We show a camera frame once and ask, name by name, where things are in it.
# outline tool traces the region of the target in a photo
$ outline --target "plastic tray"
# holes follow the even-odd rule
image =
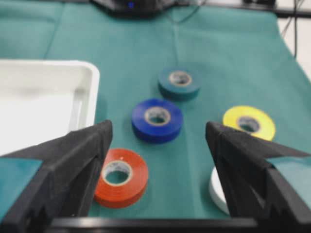
[[[93,125],[98,85],[90,63],[0,60],[0,156]]]

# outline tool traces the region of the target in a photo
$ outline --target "green tablecloth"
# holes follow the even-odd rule
[[[311,157],[279,157],[267,161],[275,166],[311,210]]]
[[[191,10],[169,14],[179,19]],[[111,210],[94,203],[90,216],[225,217],[208,193],[213,161],[205,124],[220,122],[234,105],[264,110],[276,123],[276,142],[311,151],[311,87],[272,14],[202,7],[176,25],[164,15],[112,18],[92,4],[0,0],[0,57],[84,60],[100,70],[96,122],[112,120],[111,147],[138,152],[150,178],[133,206]],[[133,134],[131,111],[142,100],[162,98],[157,77],[175,65],[197,70],[201,91],[176,103],[184,125],[174,141],[144,143]]]
[[[0,223],[41,164],[36,159],[0,158]]]

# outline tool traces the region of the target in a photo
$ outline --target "cable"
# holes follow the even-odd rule
[[[300,9],[300,7],[301,7],[302,4],[304,3],[304,1],[305,1],[305,0],[298,0],[297,10]],[[285,25],[285,27],[284,27],[283,30],[282,30],[281,35],[282,35],[283,37],[285,37],[286,32],[287,32],[287,30],[288,30],[288,27],[289,27],[289,25],[290,25],[291,22],[292,22],[292,19],[293,19],[293,18],[291,17],[291,18],[288,20],[287,24]]]
[[[199,9],[202,5],[204,5],[206,3],[207,0],[203,0],[189,15],[187,15],[186,17],[184,17],[183,19],[181,20],[178,20],[176,21],[175,19],[173,19],[169,14],[167,14],[165,11],[164,14],[166,15],[166,17],[172,22],[172,23],[175,23],[175,24],[179,24],[179,23],[183,23],[185,21],[187,21],[189,18],[191,18]]]
[[[295,27],[295,49],[294,58],[297,58],[297,0],[294,0],[294,27]]]

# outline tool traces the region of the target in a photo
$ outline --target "tape roll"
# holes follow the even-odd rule
[[[122,183],[107,180],[108,174],[121,171],[127,174]],[[148,168],[145,161],[135,152],[127,149],[110,149],[107,153],[94,199],[102,206],[123,208],[134,204],[144,194],[148,182]]]
[[[272,140],[276,134],[271,118],[262,110],[250,106],[230,108],[224,114],[223,124],[265,140]]]
[[[163,70],[158,83],[161,94],[173,100],[193,99],[200,90],[196,72],[183,67],[170,67]]]
[[[227,215],[229,215],[230,213],[225,199],[225,194],[218,177],[217,169],[215,167],[213,168],[212,174],[210,176],[208,189],[210,197],[212,198],[214,203],[218,206],[218,208],[221,209],[223,212],[225,212]]]
[[[182,122],[181,110],[167,100],[143,101],[132,112],[135,135],[151,143],[164,143],[175,139]]]

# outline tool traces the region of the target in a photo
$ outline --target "tape roll center hole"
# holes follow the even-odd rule
[[[110,184],[121,185],[129,179],[130,171],[127,163],[111,162],[105,167],[103,177]]]
[[[165,125],[171,120],[169,111],[162,107],[152,107],[147,109],[145,120],[151,125]]]
[[[255,133],[260,129],[260,124],[250,116],[242,116],[238,120],[238,125],[247,133]]]
[[[170,74],[169,80],[176,86],[187,86],[192,82],[192,77],[183,71],[175,71]]]

